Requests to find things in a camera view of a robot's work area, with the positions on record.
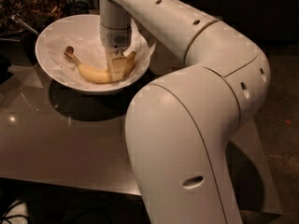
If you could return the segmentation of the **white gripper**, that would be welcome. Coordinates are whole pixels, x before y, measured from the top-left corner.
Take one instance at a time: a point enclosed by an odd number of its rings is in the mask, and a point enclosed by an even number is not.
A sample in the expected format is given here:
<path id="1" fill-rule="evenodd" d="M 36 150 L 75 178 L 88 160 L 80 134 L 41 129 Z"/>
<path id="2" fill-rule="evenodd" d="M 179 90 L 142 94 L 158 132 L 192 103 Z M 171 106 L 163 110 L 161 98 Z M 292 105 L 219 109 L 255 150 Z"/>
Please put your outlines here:
<path id="1" fill-rule="evenodd" d="M 122 55 L 131 45 L 132 27 L 112 29 L 101 25 L 100 37 L 106 50 L 107 71 L 114 81 L 119 81 L 124 76 L 126 58 Z"/>

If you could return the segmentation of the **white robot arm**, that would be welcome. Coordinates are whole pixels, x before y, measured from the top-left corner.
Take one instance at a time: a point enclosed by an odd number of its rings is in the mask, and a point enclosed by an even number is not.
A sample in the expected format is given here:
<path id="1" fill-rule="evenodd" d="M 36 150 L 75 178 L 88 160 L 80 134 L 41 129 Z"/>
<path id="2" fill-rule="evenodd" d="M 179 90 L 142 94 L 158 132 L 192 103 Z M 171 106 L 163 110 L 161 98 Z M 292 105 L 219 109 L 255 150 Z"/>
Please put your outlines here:
<path id="1" fill-rule="evenodd" d="M 226 146 L 263 104 L 266 56 L 179 0 L 110 1 L 184 64 L 143 87 L 126 114 L 126 145 L 151 224 L 243 224 Z"/>

